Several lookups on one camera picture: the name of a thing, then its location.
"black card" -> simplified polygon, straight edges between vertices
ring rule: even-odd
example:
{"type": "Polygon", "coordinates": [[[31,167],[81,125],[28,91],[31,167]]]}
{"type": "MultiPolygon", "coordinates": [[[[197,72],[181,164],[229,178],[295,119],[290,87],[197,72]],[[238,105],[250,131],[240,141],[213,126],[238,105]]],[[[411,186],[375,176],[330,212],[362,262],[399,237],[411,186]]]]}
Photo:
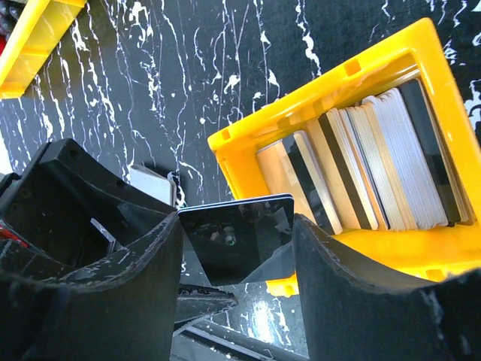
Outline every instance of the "black card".
{"type": "Polygon", "coordinates": [[[184,208],[178,214],[213,286],[294,274],[290,195],[184,208]]]}
{"type": "Polygon", "coordinates": [[[452,191],[452,185],[449,183],[440,145],[437,142],[433,124],[431,123],[428,110],[430,105],[426,104],[421,84],[417,79],[401,84],[398,86],[398,89],[403,97],[407,113],[411,118],[414,131],[428,163],[429,171],[436,185],[441,204],[446,212],[448,223],[453,226],[454,223],[461,221],[461,216],[452,191]]]}

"black marble surface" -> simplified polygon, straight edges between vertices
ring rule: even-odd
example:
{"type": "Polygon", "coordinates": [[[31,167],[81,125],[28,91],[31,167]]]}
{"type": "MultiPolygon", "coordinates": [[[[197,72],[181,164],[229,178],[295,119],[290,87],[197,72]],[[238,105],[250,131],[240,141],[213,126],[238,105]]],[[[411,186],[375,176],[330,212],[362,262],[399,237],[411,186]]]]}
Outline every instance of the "black marble surface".
{"type": "MultiPolygon", "coordinates": [[[[421,17],[481,125],[479,0],[91,0],[26,94],[0,102],[0,169],[72,137],[126,180],[133,163],[173,177],[179,207],[229,200],[209,135],[421,17]]],[[[215,322],[307,354],[298,296],[229,289],[240,306],[215,322]]]]}

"stack of cards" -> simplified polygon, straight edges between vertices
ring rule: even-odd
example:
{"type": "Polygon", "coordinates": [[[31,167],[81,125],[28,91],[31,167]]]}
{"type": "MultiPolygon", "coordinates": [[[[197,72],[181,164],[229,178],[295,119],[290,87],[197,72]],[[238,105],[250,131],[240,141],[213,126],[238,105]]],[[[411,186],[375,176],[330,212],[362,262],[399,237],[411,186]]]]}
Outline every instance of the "stack of cards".
{"type": "Polygon", "coordinates": [[[295,211],[331,234],[474,222],[417,79],[333,108],[257,159],[269,190],[291,193],[295,211]]]}

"card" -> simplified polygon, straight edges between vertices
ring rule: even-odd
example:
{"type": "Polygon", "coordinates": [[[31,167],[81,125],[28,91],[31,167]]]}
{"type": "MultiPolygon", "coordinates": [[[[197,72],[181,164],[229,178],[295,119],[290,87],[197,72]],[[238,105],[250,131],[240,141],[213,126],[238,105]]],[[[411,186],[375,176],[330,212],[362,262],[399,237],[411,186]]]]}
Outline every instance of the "card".
{"type": "Polygon", "coordinates": [[[345,229],[360,229],[361,225],[355,215],[343,178],[340,176],[331,149],[317,118],[307,123],[307,135],[316,155],[320,171],[324,175],[325,182],[331,191],[331,197],[342,227],[345,229]]]}
{"type": "Polygon", "coordinates": [[[349,138],[349,144],[354,153],[358,169],[361,172],[362,180],[368,192],[369,201],[377,219],[378,230],[386,231],[389,229],[386,211],[384,210],[383,203],[380,200],[379,192],[376,184],[374,183],[371,170],[368,167],[365,153],[359,144],[359,136],[352,125],[353,117],[349,115],[349,111],[347,109],[340,109],[339,114],[343,122],[344,129],[346,130],[346,134],[349,138]]]}
{"type": "Polygon", "coordinates": [[[408,178],[410,193],[418,202],[417,219],[424,217],[425,226],[421,229],[430,229],[435,226],[447,226],[448,220],[444,211],[439,194],[436,189],[433,177],[429,171],[426,159],[422,152],[417,134],[413,128],[412,120],[407,112],[404,100],[397,88],[386,92],[386,98],[391,101],[392,113],[399,120],[400,134],[404,137],[397,137],[398,151],[402,152],[410,164],[413,178],[408,178]]]}
{"type": "Polygon", "coordinates": [[[288,135],[256,154],[271,193],[290,193],[295,213],[304,214],[328,234],[342,226],[305,132],[288,135]]]}
{"type": "Polygon", "coordinates": [[[294,199],[290,195],[183,208],[178,214],[213,286],[293,275],[294,199]]]}
{"type": "Polygon", "coordinates": [[[129,174],[132,186],[166,205],[175,206],[177,186],[172,180],[138,164],[129,167],[129,174]]]}
{"type": "Polygon", "coordinates": [[[377,229],[376,216],[369,202],[368,192],[365,189],[358,166],[355,163],[355,157],[342,126],[339,111],[331,109],[319,118],[319,122],[361,228],[377,229]]]}
{"type": "Polygon", "coordinates": [[[431,105],[421,83],[418,79],[409,80],[398,89],[413,122],[449,224],[467,222],[469,212],[456,182],[450,155],[443,145],[431,105]]]}
{"type": "Polygon", "coordinates": [[[353,125],[359,135],[360,144],[365,152],[391,230],[404,231],[407,227],[404,224],[395,195],[396,189],[393,187],[395,182],[392,182],[397,175],[393,172],[393,167],[385,167],[385,163],[389,164],[389,162],[385,162],[384,159],[389,158],[389,153],[386,151],[386,146],[383,146],[384,140],[380,137],[380,132],[374,131],[378,127],[371,125],[372,122],[377,122],[372,106],[366,104],[352,108],[350,113],[354,116],[355,122],[353,125]]]}

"yellow plastic tray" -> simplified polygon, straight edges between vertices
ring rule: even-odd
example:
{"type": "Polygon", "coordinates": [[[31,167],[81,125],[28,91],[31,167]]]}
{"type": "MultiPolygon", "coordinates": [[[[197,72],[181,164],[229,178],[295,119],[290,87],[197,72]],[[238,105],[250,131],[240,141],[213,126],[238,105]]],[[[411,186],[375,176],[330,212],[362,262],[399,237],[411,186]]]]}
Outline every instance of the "yellow plastic tray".
{"type": "MultiPolygon", "coordinates": [[[[296,130],[328,109],[342,108],[393,87],[417,72],[474,212],[481,216],[481,153],[436,29],[422,19],[333,68],[279,101],[209,137],[210,149],[236,199],[269,194],[256,151],[296,130]]],[[[428,231],[353,230],[336,239],[389,267],[441,281],[481,266],[479,224],[428,231]]],[[[295,276],[269,281],[275,296],[298,293],[295,276]]]]}
{"type": "Polygon", "coordinates": [[[29,0],[0,56],[0,99],[22,96],[86,0],[29,0]]]}

